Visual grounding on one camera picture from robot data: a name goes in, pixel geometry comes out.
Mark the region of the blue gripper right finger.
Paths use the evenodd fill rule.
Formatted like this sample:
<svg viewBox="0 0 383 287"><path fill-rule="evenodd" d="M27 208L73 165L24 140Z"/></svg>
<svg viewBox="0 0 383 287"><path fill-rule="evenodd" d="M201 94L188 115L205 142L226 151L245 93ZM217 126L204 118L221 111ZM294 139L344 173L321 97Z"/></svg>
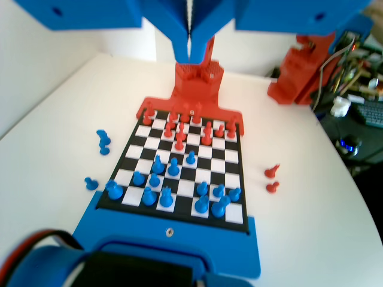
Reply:
<svg viewBox="0 0 383 287"><path fill-rule="evenodd" d="M191 9L191 62L202 63L208 41L233 19L235 2L193 1Z"/></svg>

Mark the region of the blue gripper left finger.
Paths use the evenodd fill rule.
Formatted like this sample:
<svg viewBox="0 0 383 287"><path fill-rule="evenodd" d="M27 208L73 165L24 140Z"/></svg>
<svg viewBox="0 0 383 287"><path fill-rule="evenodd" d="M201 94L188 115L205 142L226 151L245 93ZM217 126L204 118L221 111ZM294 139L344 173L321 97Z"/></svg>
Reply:
<svg viewBox="0 0 383 287"><path fill-rule="evenodd" d="M172 42L175 60L188 62L187 1L143 1L143 16Z"/></svg>

